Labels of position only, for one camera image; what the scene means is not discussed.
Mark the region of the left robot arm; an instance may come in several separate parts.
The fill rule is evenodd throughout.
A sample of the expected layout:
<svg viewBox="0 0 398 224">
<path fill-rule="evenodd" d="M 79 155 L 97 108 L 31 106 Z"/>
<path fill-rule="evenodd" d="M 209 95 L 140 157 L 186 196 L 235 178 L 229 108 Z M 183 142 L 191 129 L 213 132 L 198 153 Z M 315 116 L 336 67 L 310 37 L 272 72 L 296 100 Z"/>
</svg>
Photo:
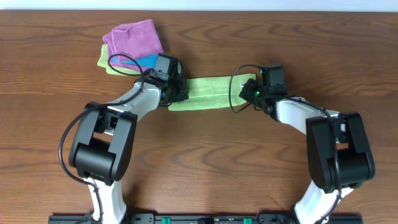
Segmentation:
<svg viewBox="0 0 398 224">
<path fill-rule="evenodd" d="M 108 103 L 88 103 L 67 127 L 76 124 L 68 163 L 72 178 L 88 185 L 94 212 L 84 223 L 121 223 L 127 206 L 121 179 L 131 160 L 136 126 L 147 113 L 187 100 L 188 83 L 182 61 L 158 54 L 154 68 L 140 70 L 132 88 Z"/>
</svg>

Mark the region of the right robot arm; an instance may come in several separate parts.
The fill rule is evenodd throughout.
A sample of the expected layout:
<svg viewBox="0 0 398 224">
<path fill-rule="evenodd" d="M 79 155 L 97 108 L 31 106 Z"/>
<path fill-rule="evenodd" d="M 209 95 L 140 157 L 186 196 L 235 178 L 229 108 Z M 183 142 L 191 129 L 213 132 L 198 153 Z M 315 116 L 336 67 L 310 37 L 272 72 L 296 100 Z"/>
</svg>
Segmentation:
<svg viewBox="0 0 398 224">
<path fill-rule="evenodd" d="M 334 211 L 345 196 L 375 176 L 376 168 L 359 113 L 340 113 L 288 92 L 281 64 L 258 66 L 239 97 L 273 120 L 306 136 L 311 183 L 292 212 L 265 213 L 259 223 L 362 223 L 360 215 Z"/>
</svg>

